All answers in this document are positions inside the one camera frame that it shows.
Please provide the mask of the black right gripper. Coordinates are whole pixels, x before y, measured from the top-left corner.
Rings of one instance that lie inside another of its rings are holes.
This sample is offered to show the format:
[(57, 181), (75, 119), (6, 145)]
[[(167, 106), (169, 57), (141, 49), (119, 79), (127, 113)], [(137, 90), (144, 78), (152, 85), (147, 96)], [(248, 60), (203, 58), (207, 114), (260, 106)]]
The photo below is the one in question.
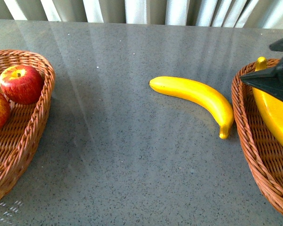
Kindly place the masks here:
[[(271, 51), (283, 52), (283, 38), (270, 44), (269, 49)], [(276, 68), (267, 68), (242, 75), (241, 81), (283, 102), (283, 57)]]

